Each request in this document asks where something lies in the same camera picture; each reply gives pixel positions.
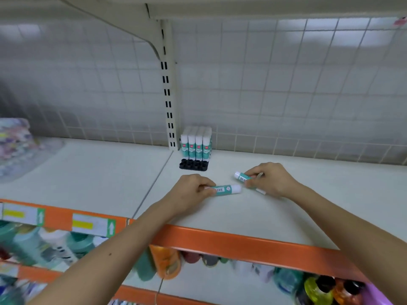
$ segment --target hand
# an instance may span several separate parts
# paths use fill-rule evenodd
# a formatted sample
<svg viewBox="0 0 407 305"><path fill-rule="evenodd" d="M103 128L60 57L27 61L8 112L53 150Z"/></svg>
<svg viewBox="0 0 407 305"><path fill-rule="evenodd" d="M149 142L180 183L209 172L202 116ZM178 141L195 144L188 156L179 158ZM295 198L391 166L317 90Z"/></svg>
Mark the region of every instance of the hand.
<svg viewBox="0 0 407 305"><path fill-rule="evenodd" d="M204 186L216 184L199 174L183 175L161 201L172 205L175 216L180 215L216 194L216 189Z"/></svg>
<svg viewBox="0 0 407 305"><path fill-rule="evenodd" d="M300 183L287 172L282 164L262 163L245 172L252 179L245 182L246 187L256 187L267 194L279 198L288 198L288 195Z"/></svg>

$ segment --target person's left arm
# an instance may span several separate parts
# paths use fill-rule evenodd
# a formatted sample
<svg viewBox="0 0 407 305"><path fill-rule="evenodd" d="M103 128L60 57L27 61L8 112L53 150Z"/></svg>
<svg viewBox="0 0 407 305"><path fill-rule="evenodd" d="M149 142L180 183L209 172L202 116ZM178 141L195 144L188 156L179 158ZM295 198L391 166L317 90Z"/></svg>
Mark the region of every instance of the person's left arm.
<svg viewBox="0 0 407 305"><path fill-rule="evenodd" d="M28 305L106 305L155 234L175 216L214 195L215 183L199 174L184 175L163 199L133 224L102 243L49 284Z"/></svg>

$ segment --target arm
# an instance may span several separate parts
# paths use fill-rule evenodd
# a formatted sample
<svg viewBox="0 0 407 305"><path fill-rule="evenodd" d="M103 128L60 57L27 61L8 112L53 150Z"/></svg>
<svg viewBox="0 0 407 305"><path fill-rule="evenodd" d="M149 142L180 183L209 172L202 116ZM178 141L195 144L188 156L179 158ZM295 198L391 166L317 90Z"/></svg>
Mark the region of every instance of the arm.
<svg viewBox="0 0 407 305"><path fill-rule="evenodd" d="M133 224L102 243L49 284L29 305L106 305L161 227L214 195L210 179L185 175Z"/></svg>
<svg viewBox="0 0 407 305"><path fill-rule="evenodd" d="M260 173L246 186L295 202L394 305L407 304L407 243L300 184L281 164L260 164L246 172Z"/></svg>

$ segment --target green glue stick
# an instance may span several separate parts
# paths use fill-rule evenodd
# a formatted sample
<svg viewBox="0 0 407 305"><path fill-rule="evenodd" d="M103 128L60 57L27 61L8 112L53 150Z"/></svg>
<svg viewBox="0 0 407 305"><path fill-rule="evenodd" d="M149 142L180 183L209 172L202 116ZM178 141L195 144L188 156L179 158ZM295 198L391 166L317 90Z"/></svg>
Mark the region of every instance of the green glue stick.
<svg viewBox="0 0 407 305"><path fill-rule="evenodd" d="M212 186L206 188L216 189L216 196L231 195L231 194L240 194L242 187L238 184L233 185L223 185L223 186Z"/></svg>
<svg viewBox="0 0 407 305"><path fill-rule="evenodd" d="M234 173L234 177L235 177L236 179L242 181L242 182L245 182L246 180L251 179L250 176L247 176L247 175L244 174L244 173L240 173L239 171L236 171L236 172ZM263 195L266 194L266 192L265 192L264 190L261 190L261 189L258 189L258 188L256 188L256 190L257 190L259 193L262 193Z"/></svg>

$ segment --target tiled wall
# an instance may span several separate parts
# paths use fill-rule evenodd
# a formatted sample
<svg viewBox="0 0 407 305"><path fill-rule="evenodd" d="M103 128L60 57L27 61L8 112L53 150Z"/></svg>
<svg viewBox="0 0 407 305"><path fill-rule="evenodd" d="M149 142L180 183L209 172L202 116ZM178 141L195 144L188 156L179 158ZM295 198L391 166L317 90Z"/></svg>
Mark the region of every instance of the tiled wall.
<svg viewBox="0 0 407 305"><path fill-rule="evenodd" d="M168 145L160 63L96 19L0 25L0 111L35 134Z"/></svg>
<svg viewBox="0 0 407 305"><path fill-rule="evenodd" d="M407 25L397 18L176 20L183 125L215 147L407 159Z"/></svg>

